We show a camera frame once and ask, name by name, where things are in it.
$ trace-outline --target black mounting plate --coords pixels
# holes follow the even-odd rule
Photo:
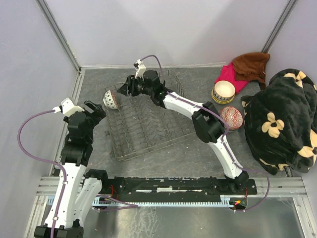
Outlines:
[[[123,178],[108,180],[109,188],[100,194],[111,194],[125,202],[220,202],[220,195],[245,195],[245,189],[233,193],[225,178]],[[245,187],[249,195],[257,194],[253,179]]]

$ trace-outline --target black blanket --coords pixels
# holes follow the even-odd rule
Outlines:
[[[285,166],[307,173],[317,156],[317,88],[301,71],[286,69],[254,96],[241,98],[253,157],[275,175]]]

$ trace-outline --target gray floor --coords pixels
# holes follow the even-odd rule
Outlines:
[[[258,203],[258,199],[248,199]],[[268,198],[253,211],[228,208],[140,207],[90,211],[85,238],[304,238],[292,198]]]
[[[187,93],[187,98],[197,102],[211,101],[211,89],[220,74],[220,68],[173,68]],[[124,82],[134,69],[86,69],[79,104],[85,100],[102,103],[103,89]],[[241,96],[254,95],[260,90],[258,83],[251,82],[235,96],[232,105],[242,111]],[[224,106],[215,104],[220,111]],[[195,134],[185,142],[172,145],[150,154],[118,161],[111,156],[111,139],[106,135],[107,121],[104,119],[94,131],[94,151],[88,167],[107,170],[109,176],[124,177],[222,177],[223,169],[212,149],[201,142]],[[245,140],[244,129],[228,134],[229,144],[239,162],[249,169],[264,171],[251,155]],[[261,173],[252,177],[264,177]],[[285,171],[276,177],[286,176]]]

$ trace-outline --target brown cloth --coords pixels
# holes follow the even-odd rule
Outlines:
[[[265,84],[265,66],[269,60],[269,54],[254,52],[236,57],[233,68],[236,72],[236,81],[257,80]]]

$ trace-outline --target pink cloth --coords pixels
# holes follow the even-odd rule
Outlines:
[[[228,81],[233,84],[236,89],[236,94],[240,93],[240,91],[249,83],[247,81],[236,81],[234,78],[234,68],[233,63],[231,62],[229,65],[225,65],[222,67],[221,74],[219,78],[214,82],[217,83],[219,81]]]

